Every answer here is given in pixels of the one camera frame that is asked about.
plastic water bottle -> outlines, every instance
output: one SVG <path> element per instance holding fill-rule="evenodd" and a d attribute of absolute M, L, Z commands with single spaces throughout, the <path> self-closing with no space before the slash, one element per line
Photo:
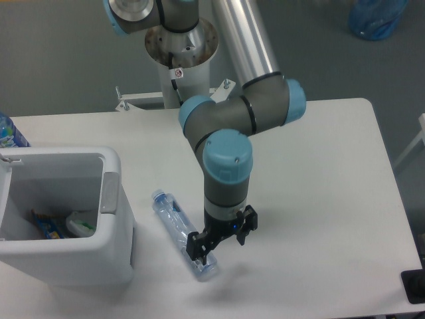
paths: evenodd
<path fill-rule="evenodd" d="M 351 31 L 366 40 L 381 40 L 394 31 L 408 0 L 357 0 L 348 24 Z"/>
<path fill-rule="evenodd" d="M 197 231 L 189 221 L 185 212 L 180 208 L 172 194 L 165 194 L 161 189 L 152 194 L 152 208 L 162 220 L 177 249 L 183 255 L 192 273 L 199 281 L 208 280 L 217 273 L 217 260 L 212 253 L 207 256 L 207 263 L 192 261 L 186 252 L 187 235 Z"/>
<path fill-rule="evenodd" d="M 28 141 L 7 115 L 0 112 L 0 148 L 24 148 Z"/>

metal bracket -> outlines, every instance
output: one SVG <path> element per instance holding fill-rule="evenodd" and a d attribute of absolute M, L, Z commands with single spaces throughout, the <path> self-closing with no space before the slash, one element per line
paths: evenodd
<path fill-rule="evenodd" d="M 421 131 L 394 161 L 392 170 L 395 174 L 404 170 L 404 168 L 425 148 L 425 114 L 419 117 L 419 122 L 422 127 Z"/>
<path fill-rule="evenodd" d="M 236 83 L 225 79 L 218 88 L 210 88 L 210 97 L 216 102 L 222 102 L 228 99 Z M 119 104 L 115 108 L 117 111 L 130 111 L 130 110 L 141 110 L 134 105 L 152 105 L 163 103 L 162 92 L 150 92 L 150 93 L 138 93 L 138 94 L 122 94 L 120 89 L 115 87 Z"/>

white tabletop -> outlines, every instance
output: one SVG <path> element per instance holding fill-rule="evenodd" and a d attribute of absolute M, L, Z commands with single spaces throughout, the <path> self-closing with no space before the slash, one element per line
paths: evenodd
<path fill-rule="evenodd" d="M 424 310 L 400 273 L 421 267 L 372 106 L 309 102 L 251 138 L 248 203 L 258 230 L 214 251 L 197 282 L 150 208 L 173 193 L 203 228 L 203 176 L 176 110 L 14 119 L 34 146 L 107 145 L 138 223 L 135 277 L 119 287 L 49 287 L 0 263 L 2 318 L 340 318 Z"/>

